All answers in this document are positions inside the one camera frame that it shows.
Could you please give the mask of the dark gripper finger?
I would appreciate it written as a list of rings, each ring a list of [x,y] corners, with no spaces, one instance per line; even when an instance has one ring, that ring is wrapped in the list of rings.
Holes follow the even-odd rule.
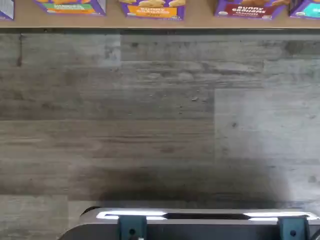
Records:
[[[307,240],[308,220],[306,217],[292,216],[278,219],[281,240]]]
[[[118,219],[119,240],[146,240],[147,217],[143,215],[121,215]]]

